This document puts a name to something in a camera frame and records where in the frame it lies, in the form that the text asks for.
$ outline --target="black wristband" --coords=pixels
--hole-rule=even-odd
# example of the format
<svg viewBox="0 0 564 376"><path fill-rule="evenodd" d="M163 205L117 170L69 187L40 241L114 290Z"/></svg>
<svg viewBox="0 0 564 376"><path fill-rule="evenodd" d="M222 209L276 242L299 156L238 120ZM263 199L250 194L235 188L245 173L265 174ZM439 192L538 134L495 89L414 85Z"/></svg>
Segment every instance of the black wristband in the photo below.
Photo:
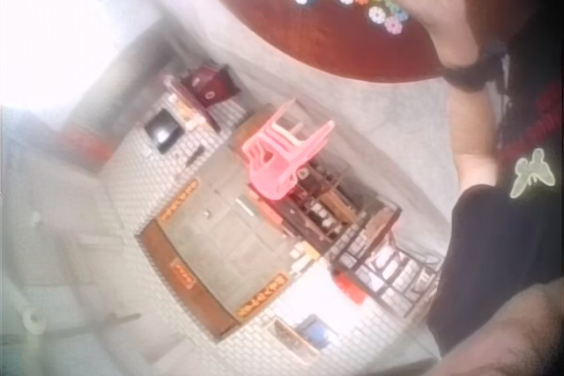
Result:
<svg viewBox="0 0 564 376"><path fill-rule="evenodd" d="M494 81L500 74L503 75L501 54L480 58L472 66L465 68L442 67L442 77L451 85L465 92L480 92L486 83Z"/></svg>

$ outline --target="wrist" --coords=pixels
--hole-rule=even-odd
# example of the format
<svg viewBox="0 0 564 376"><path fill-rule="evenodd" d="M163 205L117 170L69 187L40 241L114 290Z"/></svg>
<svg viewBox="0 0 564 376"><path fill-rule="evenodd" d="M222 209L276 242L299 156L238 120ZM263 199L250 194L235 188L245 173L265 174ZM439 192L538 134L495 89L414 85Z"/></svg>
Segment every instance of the wrist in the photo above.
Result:
<svg viewBox="0 0 564 376"><path fill-rule="evenodd" d="M452 32L431 34L439 60L445 68L456 69L472 66L480 58L479 45L469 27Z"/></svg>

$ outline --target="bright light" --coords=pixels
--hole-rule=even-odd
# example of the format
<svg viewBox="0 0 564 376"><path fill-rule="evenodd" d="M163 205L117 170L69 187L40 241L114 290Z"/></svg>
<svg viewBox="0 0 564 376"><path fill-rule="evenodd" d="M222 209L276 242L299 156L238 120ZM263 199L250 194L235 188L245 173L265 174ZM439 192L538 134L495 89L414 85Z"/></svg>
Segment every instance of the bright light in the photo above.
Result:
<svg viewBox="0 0 564 376"><path fill-rule="evenodd" d="M68 114L116 55L94 0L0 0L0 102Z"/></svg>

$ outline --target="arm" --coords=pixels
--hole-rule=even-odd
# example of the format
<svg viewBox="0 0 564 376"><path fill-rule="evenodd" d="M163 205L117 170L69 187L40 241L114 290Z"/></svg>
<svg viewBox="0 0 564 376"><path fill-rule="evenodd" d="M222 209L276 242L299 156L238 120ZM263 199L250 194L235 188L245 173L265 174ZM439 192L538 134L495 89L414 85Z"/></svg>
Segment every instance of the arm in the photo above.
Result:
<svg viewBox="0 0 564 376"><path fill-rule="evenodd" d="M432 36L443 66L470 66L479 59L479 47L470 28L460 26L456 41L444 35ZM450 147L455 162L460 193L475 185L495 186L497 162L495 148L495 114L487 90L465 92L449 86Z"/></svg>
<svg viewBox="0 0 564 376"><path fill-rule="evenodd" d="M466 18L464 0L393 0L429 31L447 68L466 67L479 59L479 46ZM495 117L486 90L449 88L450 142L461 193L475 185L494 186Z"/></svg>

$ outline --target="person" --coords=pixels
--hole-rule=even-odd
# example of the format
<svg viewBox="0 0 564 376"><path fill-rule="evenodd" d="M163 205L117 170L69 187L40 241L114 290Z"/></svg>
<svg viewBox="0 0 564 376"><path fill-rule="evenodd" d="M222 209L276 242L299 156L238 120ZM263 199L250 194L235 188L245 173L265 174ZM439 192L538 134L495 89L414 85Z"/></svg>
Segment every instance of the person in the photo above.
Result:
<svg viewBox="0 0 564 376"><path fill-rule="evenodd" d="M444 359L430 374L538 374L561 347L561 0L392 1L427 29L442 64L460 187L427 321ZM488 81L508 99L499 125ZM512 329L498 324L507 319ZM528 364L511 352L535 347Z"/></svg>

